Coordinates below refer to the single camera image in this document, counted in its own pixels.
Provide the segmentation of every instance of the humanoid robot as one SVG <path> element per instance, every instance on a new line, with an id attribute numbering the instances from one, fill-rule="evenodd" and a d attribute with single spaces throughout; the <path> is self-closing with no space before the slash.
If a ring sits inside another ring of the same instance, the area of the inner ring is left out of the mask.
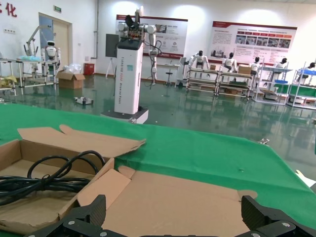
<path id="1" fill-rule="evenodd" d="M 287 66 L 287 58 L 283 58 L 281 62 L 275 63 L 275 68 L 285 68 Z M 284 73 L 272 72 L 272 81 L 282 80 Z"/>
<path id="2" fill-rule="evenodd" d="M 46 61 L 46 54 L 48 55 L 48 61 L 56 62 L 55 70 L 57 71 L 61 63 L 61 51 L 60 48 L 55 47 L 54 41 L 47 41 L 47 46 L 43 47 L 40 50 L 42 61 Z M 46 73 L 47 75 L 49 74 L 49 68 L 47 64 L 45 64 L 45 71 L 43 72 L 43 74 L 44 73 Z"/>
<path id="3" fill-rule="evenodd" d="M 310 63 L 310 65 L 306 68 L 302 68 L 301 70 L 309 70 L 309 71 L 314 71 L 315 70 L 315 63 Z M 309 75 L 302 75 L 302 81 L 300 81 L 301 84 L 306 84 L 306 79 L 309 77 Z M 307 85 L 311 84 L 313 77 L 311 77 L 311 79 L 309 79 Z"/>
<path id="4" fill-rule="evenodd" d="M 205 55 L 203 55 L 203 51 L 200 50 L 197 54 L 195 54 L 193 56 L 193 59 L 190 61 L 189 63 L 189 68 L 192 67 L 193 63 L 197 61 L 197 66 L 196 68 L 204 68 L 204 64 L 206 64 L 207 69 L 209 69 L 209 63 L 208 63 L 208 59 Z"/>
<path id="5" fill-rule="evenodd" d="M 251 74 L 253 76 L 253 85 L 254 85 L 255 81 L 256 81 L 256 76 L 258 74 L 259 67 L 260 67 L 260 58 L 256 57 L 255 58 L 255 62 L 254 63 L 250 63 L 249 67 L 251 67 Z"/>
<path id="6" fill-rule="evenodd" d="M 223 60 L 223 67 L 227 68 L 229 73 L 234 73 L 237 71 L 237 61 L 233 57 L 234 53 L 230 53 L 229 58 Z"/>

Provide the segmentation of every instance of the ceiling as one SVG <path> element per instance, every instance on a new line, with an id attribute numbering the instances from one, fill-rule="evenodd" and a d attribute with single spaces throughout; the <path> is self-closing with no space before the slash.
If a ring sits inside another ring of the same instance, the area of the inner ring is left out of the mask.
<path id="1" fill-rule="evenodd" d="M 316 0 L 247 0 L 247 1 L 268 1 L 268 2 L 287 2 L 287 3 L 316 4 Z"/>

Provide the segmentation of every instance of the doorway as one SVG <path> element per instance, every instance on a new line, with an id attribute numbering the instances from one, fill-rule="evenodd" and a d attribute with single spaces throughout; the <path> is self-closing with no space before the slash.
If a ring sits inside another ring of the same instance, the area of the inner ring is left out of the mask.
<path id="1" fill-rule="evenodd" d="M 65 65 L 69 65 L 70 58 L 70 27 L 71 24 L 54 17 L 50 17 L 39 13 L 39 25 L 48 25 L 50 29 L 43 29 L 42 34 L 40 34 L 40 47 L 46 47 L 47 41 L 55 41 L 55 47 L 60 48 L 61 51 L 61 63 L 59 66 L 59 71 L 63 70 Z"/>

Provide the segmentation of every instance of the red trash bin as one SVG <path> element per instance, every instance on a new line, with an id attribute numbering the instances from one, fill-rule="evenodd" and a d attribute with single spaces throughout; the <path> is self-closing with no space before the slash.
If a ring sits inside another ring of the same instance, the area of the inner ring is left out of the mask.
<path id="1" fill-rule="evenodd" d="M 83 74 L 86 76 L 94 75 L 94 63 L 85 63 L 83 68 Z"/>

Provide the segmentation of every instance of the epoxy floor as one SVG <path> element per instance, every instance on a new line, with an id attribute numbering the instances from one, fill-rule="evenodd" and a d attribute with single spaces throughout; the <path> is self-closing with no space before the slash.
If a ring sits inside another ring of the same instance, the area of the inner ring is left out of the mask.
<path id="1" fill-rule="evenodd" d="M 315 133 L 312 118 L 316 112 L 274 106 L 185 88 L 157 84 L 151 89 L 142 82 L 140 105 L 149 108 L 147 124 L 213 132 L 244 137 L 253 141 L 270 139 L 268 145 L 293 169 L 316 180 Z M 5 96 L 12 103 L 43 108 L 100 115 L 114 106 L 114 80 L 94 76 L 84 81 L 79 90 L 52 86 L 25 89 L 22 96 Z M 94 99 L 93 106 L 82 106 L 74 97 Z"/>

